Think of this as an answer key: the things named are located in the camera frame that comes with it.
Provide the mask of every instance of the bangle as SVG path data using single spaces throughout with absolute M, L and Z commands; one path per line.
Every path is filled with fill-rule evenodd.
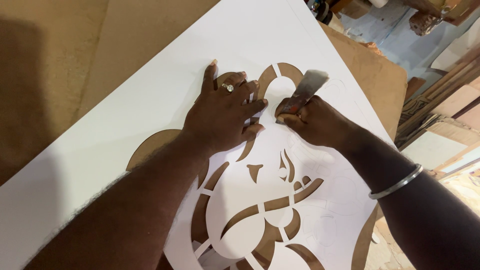
M 372 194 L 372 192 L 370 192 L 368 194 L 368 197 L 370 197 L 370 199 L 372 199 L 372 200 L 378 200 L 380 198 L 383 198 L 383 197 L 387 196 L 388 194 L 394 193 L 399 188 L 408 184 L 410 181 L 415 179 L 415 177 L 417 177 L 421 173 L 421 171 L 423 170 L 422 165 L 420 165 L 420 164 L 415 164 L 415 165 L 417 166 L 416 169 L 411 174 L 407 175 L 404 179 L 402 179 L 400 182 L 398 182 L 395 185 L 389 187 L 388 189 L 385 189 L 382 192 L 375 193 L 375 194 Z

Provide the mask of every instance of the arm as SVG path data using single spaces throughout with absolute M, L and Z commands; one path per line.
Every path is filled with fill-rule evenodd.
M 79 213 L 26 269 L 155 269 L 183 197 L 206 161 L 255 138 L 259 124 L 244 122 L 266 100 L 242 105 L 258 82 L 240 84 L 245 73 L 225 80 L 230 94 L 214 90 L 216 61 L 205 71 L 202 91 L 184 128 L 171 143 L 118 180 Z
M 372 193 L 415 170 L 396 149 L 314 96 L 299 115 L 277 117 L 307 142 L 335 148 Z M 427 173 L 378 200 L 392 236 L 416 269 L 475 269 L 480 265 L 480 218 Z

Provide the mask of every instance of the paper stencil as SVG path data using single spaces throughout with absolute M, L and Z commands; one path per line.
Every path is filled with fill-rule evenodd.
M 317 94 L 393 143 L 301 0 L 221 0 L 0 187 L 0 269 L 21 268 L 77 209 L 173 139 L 212 59 L 218 74 L 259 80 L 269 106 L 250 122 L 266 130 L 199 172 L 168 238 L 172 267 L 350 269 L 375 201 L 338 152 L 274 124 L 275 108 L 308 69 L 327 71 Z

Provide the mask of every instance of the forearm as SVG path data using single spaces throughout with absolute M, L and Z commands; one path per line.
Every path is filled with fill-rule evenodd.
M 362 128 L 339 151 L 373 193 L 415 170 L 413 162 Z M 478 216 L 427 173 L 378 202 L 392 235 L 417 269 L 472 269 L 480 263 Z
M 26 268 L 154 269 L 209 153 L 181 134 L 93 201 Z

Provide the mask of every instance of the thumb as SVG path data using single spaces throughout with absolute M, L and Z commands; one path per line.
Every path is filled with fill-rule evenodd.
M 254 140 L 257 137 L 257 133 L 264 129 L 264 126 L 260 124 L 249 125 L 248 127 L 244 128 L 241 134 L 241 141 L 244 142 Z
M 285 125 L 287 125 L 287 127 L 293 129 L 293 131 L 295 131 L 297 133 L 305 125 L 305 123 L 300 119 L 300 117 L 296 116 L 295 114 L 283 113 L 283 114 L 280 114 L 277 117 L 277 119 L 280 122 L 285 123 Z

